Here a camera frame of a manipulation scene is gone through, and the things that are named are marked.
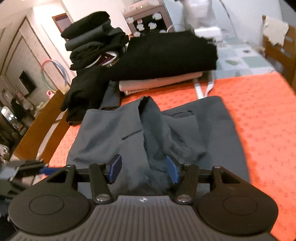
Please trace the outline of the black garment on left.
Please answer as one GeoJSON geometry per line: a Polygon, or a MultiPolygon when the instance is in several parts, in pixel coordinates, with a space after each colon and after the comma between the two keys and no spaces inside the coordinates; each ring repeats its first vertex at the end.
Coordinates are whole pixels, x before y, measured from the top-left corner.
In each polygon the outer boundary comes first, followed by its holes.
{"type": "Polygon", "coordinates": [[[61,106],[66,112],[66,121],[76,126],[83,121],[86,111],[98,109],[109,86],[108,68],[94,65],[77,70],[69,91],[61,106]]]}

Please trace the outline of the beige folded garment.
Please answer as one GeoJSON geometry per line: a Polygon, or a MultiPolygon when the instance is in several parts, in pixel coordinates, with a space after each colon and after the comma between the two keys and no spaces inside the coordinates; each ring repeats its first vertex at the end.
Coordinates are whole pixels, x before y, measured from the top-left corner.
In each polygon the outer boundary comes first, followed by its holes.
{"type": "Polygon", "coordinates": [[[189,73],[173,77],[164,77],[147,80],[121,80],[119,82],[119,90],[125,95],[130,95],[137,92],[142,92],[154,88],[168,86],[187,80],[199,78],[203,75],[203,72],[189,73]]]}

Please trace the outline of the wooden chair at left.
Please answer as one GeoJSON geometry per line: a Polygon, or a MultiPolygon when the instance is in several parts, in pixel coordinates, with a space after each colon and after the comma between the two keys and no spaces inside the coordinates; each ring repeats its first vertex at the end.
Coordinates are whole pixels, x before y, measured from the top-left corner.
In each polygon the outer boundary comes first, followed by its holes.
{"type": "Polygon", "coordinates": [[[39,159],[46,164],[50,162],[58,145],[70,127],[66,121],[65,113],[57,123],[55,130],[40,155],[38,155],[38,150],[46,134],[62,113],[61,106],[64,99],[65,95],[60,90],[55,92],[16,147],[14,155],[17,158],[20,160],[36,160],[36,158],[39,157],[39,159]]]}

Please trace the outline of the white power adapter box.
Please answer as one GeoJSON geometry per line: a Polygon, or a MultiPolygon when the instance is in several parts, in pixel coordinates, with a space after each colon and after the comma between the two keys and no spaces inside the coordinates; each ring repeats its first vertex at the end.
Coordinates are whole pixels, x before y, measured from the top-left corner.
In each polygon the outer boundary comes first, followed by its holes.
{"type": "Polygon", "coordinates": [[[194,33],[198,37],[203,37],[206,39],[214,39],[216,42],[223,41],[222,31],[219,27],[202,27],[194,29],[194,33]]]}

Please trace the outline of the colourful hula hoop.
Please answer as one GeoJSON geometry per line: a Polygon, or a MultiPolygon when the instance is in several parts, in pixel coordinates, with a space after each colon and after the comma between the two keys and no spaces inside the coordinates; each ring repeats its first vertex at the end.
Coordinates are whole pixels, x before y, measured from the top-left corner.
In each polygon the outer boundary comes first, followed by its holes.
{"type": "Polygon", "coordinates": [[[38,87],[43,91],[61,91],[66,93],[69,90],[69,77],[64,66],[57,60],[48,59],[41,63],[38,71],[38,87]]]}

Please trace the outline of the large black folded garment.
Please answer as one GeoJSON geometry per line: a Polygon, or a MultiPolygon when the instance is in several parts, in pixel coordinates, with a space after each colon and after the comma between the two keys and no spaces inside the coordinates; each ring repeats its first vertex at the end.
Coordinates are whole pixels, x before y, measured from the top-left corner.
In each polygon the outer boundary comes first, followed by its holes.
{"type": "Polygon", "coordinates": [[[148,80],[216,69],[217,47],[190,31],[133,37],[106,76],[112,81],[148,80]]]}

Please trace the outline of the wooden chair with paper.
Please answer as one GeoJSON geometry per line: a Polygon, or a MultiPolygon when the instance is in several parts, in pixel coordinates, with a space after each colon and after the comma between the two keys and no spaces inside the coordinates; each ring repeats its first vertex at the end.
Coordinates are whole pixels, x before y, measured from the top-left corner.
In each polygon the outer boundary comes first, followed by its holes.
{"type": "Polygon", "coordinates": [[[295,27],[265,15],[262,23],[265,56],[282,65],[283,77],[295,89],[295,27]]]}

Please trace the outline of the white plastic bag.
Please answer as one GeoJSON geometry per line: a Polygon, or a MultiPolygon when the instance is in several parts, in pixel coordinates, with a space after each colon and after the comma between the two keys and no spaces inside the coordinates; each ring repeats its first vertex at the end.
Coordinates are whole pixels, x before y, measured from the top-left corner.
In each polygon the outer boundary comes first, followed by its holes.
{"type": "Polygon", "coordinates": [[[190,29],[208,28],[217,24],[212,1],[184,0],[183,18],[185,26],[190,29]]]}

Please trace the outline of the pink water dispenser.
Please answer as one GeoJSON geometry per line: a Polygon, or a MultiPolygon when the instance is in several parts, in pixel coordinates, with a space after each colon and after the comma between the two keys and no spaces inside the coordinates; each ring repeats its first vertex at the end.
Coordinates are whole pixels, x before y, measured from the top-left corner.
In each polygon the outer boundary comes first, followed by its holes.
{"type": "Polygon", "coordinates": [[[173,23],[163,1],[138,1],[121,10],[133,37],[173,31],[173,23]]]}

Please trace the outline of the dark grey folded cloth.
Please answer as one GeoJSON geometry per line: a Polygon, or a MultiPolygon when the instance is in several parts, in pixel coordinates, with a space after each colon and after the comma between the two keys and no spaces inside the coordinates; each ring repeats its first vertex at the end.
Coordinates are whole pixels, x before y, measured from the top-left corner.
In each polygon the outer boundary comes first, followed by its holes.
{"type": "Polygon", "coordinates": [[[99,109],[115,110],[120,107],[120,104],[121,92],[119,90],[119,83],[110,81],[99,109]]]}

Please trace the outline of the pink kettlebell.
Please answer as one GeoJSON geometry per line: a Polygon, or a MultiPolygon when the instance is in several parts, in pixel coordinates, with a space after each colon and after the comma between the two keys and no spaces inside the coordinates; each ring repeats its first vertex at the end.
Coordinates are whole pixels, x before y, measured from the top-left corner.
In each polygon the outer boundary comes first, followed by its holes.
{"type": "Polygon", "coordinates": [[[55,93],[52,92],[51,90],[48,90],[48,91],[46,92],[46,95],[48,96],[49,99],[51,99],[51,98],[55,95],[55,93]]]}

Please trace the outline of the grey trousers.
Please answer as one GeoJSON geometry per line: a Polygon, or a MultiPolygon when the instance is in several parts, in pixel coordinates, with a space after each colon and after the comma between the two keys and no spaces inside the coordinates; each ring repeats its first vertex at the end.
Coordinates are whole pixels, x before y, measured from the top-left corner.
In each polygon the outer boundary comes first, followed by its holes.
{"type": "Polygon", "coordinates": [[[113,196],[168,193],[166,157],[210,170],[222,166],[249,181],[246,157],[222,99],[206,97],[161,111],[151,97],[116,110],[90,109],[68,153],[67,164],[87,168],[122,157],[113,196]]]}

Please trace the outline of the stack of dark folded clothes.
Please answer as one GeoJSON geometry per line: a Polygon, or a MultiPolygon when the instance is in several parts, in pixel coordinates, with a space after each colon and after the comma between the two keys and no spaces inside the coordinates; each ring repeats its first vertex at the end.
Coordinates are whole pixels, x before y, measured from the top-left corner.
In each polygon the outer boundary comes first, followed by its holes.
{"type": "Polygon", "coordinates": [[[119,56],[129,41],[121,28],[114,28],[107,12],[97,11],[70,24],[61,37],[66,39],[65,48],[70,51],[70,70],[84,69],[94,63],[105,52],[116,52],[119,56]]]}

